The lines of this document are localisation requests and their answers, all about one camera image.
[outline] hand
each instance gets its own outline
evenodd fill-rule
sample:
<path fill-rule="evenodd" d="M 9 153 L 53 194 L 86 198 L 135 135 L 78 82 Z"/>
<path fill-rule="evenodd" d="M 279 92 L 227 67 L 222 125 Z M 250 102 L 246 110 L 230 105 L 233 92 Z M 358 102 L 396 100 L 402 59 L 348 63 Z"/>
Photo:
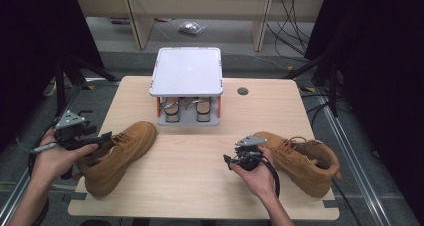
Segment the hand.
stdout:
<path fill-rule="evenodd" d="M 55 131 L 53 129 L 48 130 L 43 136 L 40 145 L 55 142 L 54 135 Z M 97 144 L 89 144 L 73 151 L 68 151 L 60 146 L 48 149 L 37 155 L 32 178 L 51 184 L 59 176 L 65 174 L 75 161 L 93 152 L 97 147 Z"/>
<path fill-rule="evenodd" d="M 258 148 L 274 167 L 271 151 L 263 146 L 258 146 Z M 274 177 L 265 164 L 259 163 L 252 171 L 246 171 L 237 164 L 230 164 L 230 167 L 243 179 L 250 192 L 257 197 L 261 198 L 270 194 L 275 195 Z"/>

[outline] wooden table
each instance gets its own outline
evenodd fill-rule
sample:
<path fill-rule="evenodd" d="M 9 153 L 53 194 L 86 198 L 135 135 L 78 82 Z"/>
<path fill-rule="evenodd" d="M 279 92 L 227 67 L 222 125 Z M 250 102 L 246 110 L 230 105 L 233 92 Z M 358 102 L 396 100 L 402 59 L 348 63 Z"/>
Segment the wooden table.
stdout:
<path fill-rule="evenodd" d="M 258 131 L 312 139 L 297 86 L 291 80 L 224 78 L 221 123 L 216 127 L 160 126 L 151 77 L 123 78 L 100 133 L 121 132 L 136 121 L 155 124 L 151 150 L 127 170 L 115 190 L 94 198 L 82 178 L 69 204 L 71 215 L 190 219 L 268 219 L 261 202 L 228 170 L 223 154 Z M 245 96 L 238 94 L 247 88 Z M 312 198 L 279 172 L 280 200 L 292 219 L 339 217 L 332 190 Z"/>

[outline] white lid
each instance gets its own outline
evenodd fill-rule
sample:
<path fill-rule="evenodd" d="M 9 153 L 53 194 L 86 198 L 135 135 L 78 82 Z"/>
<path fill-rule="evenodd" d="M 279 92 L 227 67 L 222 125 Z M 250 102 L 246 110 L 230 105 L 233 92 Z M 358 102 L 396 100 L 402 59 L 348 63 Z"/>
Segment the white lid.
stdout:
<path fill-rule="evenodd" d="M 149 91 L 154 97 L 221 95 L 221 51 L 218 48 L 161 48 Z"/>

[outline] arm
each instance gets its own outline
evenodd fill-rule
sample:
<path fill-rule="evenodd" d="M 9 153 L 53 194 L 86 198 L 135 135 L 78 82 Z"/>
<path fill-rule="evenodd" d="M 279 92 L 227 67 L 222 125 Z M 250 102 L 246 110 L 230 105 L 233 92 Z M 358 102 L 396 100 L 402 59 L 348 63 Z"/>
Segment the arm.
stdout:
<path fill-rule="evenodd" d="M 259 150 L 274 165 L 271 151 L 262 146 L 259 147 Z M 275 195 L 274 178 L 263 163 L 260 163 L 252 171 L 246 171 L 236 164 L 231 164 L 230 167 L 243 179 L 250 192 L 261 200 L 273 226 L 294 225 L 277 195 Z"/>
<path fill-rule="evenodd" d="M 54 131 L 49 130 L 40 145 L 55 141 Z M 74 151 L 54 147 L 37 155 L 31 180 L 9 225 L 32 225 L 43 210 L 52 183 L 66 173 L 78 158 L 96 148 L 97 144 L 86 145 Z"/>

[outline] tan work boot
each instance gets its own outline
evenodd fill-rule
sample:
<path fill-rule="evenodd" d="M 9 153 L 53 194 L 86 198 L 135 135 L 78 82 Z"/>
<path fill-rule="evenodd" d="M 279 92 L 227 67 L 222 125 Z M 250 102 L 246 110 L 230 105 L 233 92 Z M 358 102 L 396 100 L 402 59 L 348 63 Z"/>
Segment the tan work boot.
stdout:
<path fill-rule="evenodd" d="M 140 121 L 113 135 L 102 147 L 79 159 L 77 166 L 80 176 L 85 176 L 87 191 L 96 197 L 112 192 L 128 166 L 150 150 L 156 134 L 153 124 Z"/>
<path fill-rule="evenodd" d="M 339 160 L 323 142 L 302 137 L 285 139 L 269 132 L 255 136 L 267 139 L 263 146 L 272 151 L 276 168 L 308 195 L 321 198 L 330 190 L 333 176 L 341 179 Z"/>

